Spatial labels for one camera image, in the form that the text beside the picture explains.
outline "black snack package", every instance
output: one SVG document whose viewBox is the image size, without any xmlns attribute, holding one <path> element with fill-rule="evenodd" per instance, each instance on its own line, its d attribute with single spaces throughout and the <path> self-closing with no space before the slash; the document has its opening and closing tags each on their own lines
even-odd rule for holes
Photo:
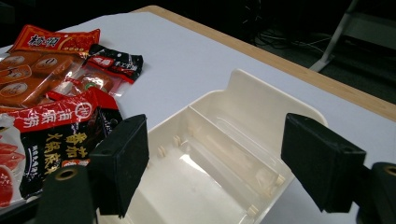
<svg viewBox="0 0 396 224">
<path fill-rule="evenodd" d="M 87 64 L 105 70 L 110 75 L 121 77 L 133 84 L 142 72 L 143 56 L 108 49 L 99 44 L 92 44 Z"/>
</svg>

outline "metal stand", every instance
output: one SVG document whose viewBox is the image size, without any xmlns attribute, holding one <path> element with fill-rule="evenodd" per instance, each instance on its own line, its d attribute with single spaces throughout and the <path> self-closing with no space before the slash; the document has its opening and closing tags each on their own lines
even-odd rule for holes
<svg viewBox="0 0 396 224">
<path fill-rule="evenodd" d="M 330 43 L 327 46 L 326 50 L 324 51 L 322 57 L 316 63 L 314 63 L 309 69 L 319 72 L 329 62 L 332 61 L 332 59 L 334 58 L 334 56 L 332 55 L 332 51 L 333 51 L 335 45 L 337 44 L 340 36 L 347 29 L 347 26 L 349 25 L 349 22 L 352 18 L 352 13 L 355 10 L 355 7 L 358 4 L 358 2 L 359 2 L 359 0 L 352 0 L 348 9 L 344 13 L 343 18 L 341 19 L 340 23 L 338 24 L 337 29 L 335 29 L 335 32 L 332 35 L 332 39 L 330 40 Z"/>
</svg>

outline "plastic tray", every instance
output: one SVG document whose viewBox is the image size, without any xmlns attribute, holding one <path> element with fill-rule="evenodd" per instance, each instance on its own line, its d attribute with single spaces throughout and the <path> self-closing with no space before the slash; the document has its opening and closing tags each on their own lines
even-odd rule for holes
<svg viewBox="0 0 396 224">
<path fill-rule="evenodd" d="M 312 106 L 240 70 L 148 132 L 150 158 L 127 216 L 100 223 L 260 223 L 294 178 L 280 159 L 287 113 Z"/>
</svg>

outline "red snack package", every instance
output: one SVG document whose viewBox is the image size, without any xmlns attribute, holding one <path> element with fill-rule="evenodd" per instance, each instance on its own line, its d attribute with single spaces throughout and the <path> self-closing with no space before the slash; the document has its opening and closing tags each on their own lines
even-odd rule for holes
<svg viewBox="0 0 396 224">
<path fill-rule="evenodd" d="M 74 53 L 86 58 L 92 44 L 99 43 L 100 30 L 90 32 L 51 32 L 24 25 L 14 45 L 7 52 L 33 50 L 56 53 Z"/>
<path fill-rule="evenodd" d="M 3 205 L 22 203 L 40 194 L 46 176 L 60 167 L 87 165 L 90 152 L 121 121 L 114 98 L 96 88 L 0 114 L 0 166 L 12 171 L 14 179 L 12 199 L 0 195 Z"/>
</svg>

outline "plastic wrapper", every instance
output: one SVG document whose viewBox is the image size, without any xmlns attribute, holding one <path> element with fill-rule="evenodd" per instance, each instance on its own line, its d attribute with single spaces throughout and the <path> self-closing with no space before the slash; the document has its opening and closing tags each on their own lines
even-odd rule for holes
<svg viewBox="0 0 396 224">
<path fill-rule="evenodd" d="M 46 92 L 79 70 L 99 36 L 100 30 L 53 33 L 25 25 L 0 61 L 0 112 L 48 103 Z"/>
<path fill-rule="evenodd" d="M 95 87 L 112 96 L 121 96 L 124 88 L 134 84 L 143 68 L 143 56 L 133 55 L 92 44 L 87 62 L 63 83 L 47 92 L 51 100 L 60 100 Z"/>
<path fill-rule="evenodd" d="M 96 88 L 0 114 L 0 215 L 42 192 L 46 176 L 90 152 L 122 121 L 113 97 Z"/>
</svg>

